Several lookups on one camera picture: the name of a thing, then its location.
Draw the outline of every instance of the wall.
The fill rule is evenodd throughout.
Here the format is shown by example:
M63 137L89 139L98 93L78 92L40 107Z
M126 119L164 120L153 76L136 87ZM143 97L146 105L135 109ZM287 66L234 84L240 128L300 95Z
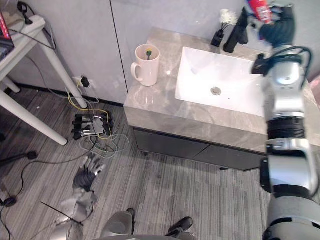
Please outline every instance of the wall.
M109 1L24 1L51 23L62 62L70 74L93 79L96 95L100 99L124 103L127 88ZM65 91L63 82L39 46L31 50L29 56L43 71L49 87ZM10 76L19 83L44 87L40 74L28 59L17 65ZM90 90L87 93L95 96Z
M313 64L309 79L320 74L320 24L319 0L290 0L296 16L295 45L313 50ZM128 87L133 78L131 63L135 60L135 48L144 44L152 27L197 36L211 41L219 28L221 9L230 9L240 15L243 0L111 0L116 30L119 38L125 78ZM224 40L232 28L227 29ZM257 34L248 31L248 48L269 51L271 48L257 40Z
M52 24L55 37L70 74L85 74L95 81L95 90L101 99L124 103L127 87L133 78L130 66L135 60L135 48L144 44L152 27L162 28L211 41L219 28L219 14L223 8L241 12L243 0L111 0L118 34L124 73L118 50L109 0L25 0L37 13ZM319 0L291 0L296 15L295 45L313 50L313 64L309 80L320 74L320 24L317 16ZM232 28L227 29L224 40ZM271 48L257 40L249 30L248 48L269 51ZM30 55L44 71L46 80L54 89L64 85L52 69L39 47ZM39 73L27 59L11 73L21 83L43 87Z

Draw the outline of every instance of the table leg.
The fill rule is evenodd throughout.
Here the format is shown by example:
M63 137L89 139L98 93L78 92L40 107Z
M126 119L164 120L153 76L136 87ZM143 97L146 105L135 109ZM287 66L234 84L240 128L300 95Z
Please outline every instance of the table leg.
M15 83L13 81L11 81L11 79L8 78L7 76L4 77L2 82L4 83L4 85L6 85L8 88L10 88L14 93L17 94L20 92L20 88L17 85L15 85Z
M56 141L60 145L66 145L67 140L59 135L56 131L40 121L37 117L28 112L25 108L19 105L15 100L9 97L5 92L0 90L0 105L7 109L10 113L34 127L44 135Z
M44 35L43 31L39 32L39 34L36 36L36 39L46 45L50 45L50 43L49 43L48 39L46 38L46 36ZM88 107L87 103L83 99L77 86L74 84L74 82L70 78L69 74L67 73L66 69L62 65L62 63L61 63L60 59L58 58L58 56L56 55L55 51L42 45L42 44L40 44L40 47L42 48L44 54L46 55L46 57L48 58L48 60L50 61L50 63L54 67L54 69L56 70L56 72L61 77L61 79L64 82L64 84L66 85L66 87L70 90L72 95L75 97L76 101L79 103L79 105L83 109L86 109Z

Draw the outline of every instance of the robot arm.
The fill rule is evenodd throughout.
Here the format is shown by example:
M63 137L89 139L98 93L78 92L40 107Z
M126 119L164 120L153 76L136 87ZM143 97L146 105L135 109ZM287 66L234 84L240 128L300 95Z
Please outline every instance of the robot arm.
M279 15L275 22L248 17L273 47L272 56L260 54L251 69L252 74L265 77L262 91L268 141L267 157L260 166L260 184L272 197L263 240L316 240L320 239L320 206L311 197L318 191L319 178L305 135L302 94L312 53L306 47L291 45L295 34L292 4L275 3L272 8ZM304 52L309 53L305 70Z
M90 217L98 200L91 186L96 176L106 167L99 162L94 153L85 157L73 180L73 195L60 204L61 212L65 215L60 215L56 220L50 240L83 239L82 222Z

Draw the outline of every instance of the vanity cabinet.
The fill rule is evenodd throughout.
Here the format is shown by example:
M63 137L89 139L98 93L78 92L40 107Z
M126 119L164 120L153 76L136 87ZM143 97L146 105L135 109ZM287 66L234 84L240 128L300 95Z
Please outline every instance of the vanity cabinet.
M139 150L190 159L227 169L248 171L260 167L266 154L257 151L204 142L163 132L133 128Z

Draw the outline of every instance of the faucet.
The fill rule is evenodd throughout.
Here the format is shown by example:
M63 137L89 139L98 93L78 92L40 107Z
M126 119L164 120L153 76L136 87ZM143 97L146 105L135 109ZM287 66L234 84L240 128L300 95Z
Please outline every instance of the faucet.
M237 43L243 45L248 43L248 13L245 8L242 9L236 25L234 26L228 40L223 45L223 50L227 53L233 53Z

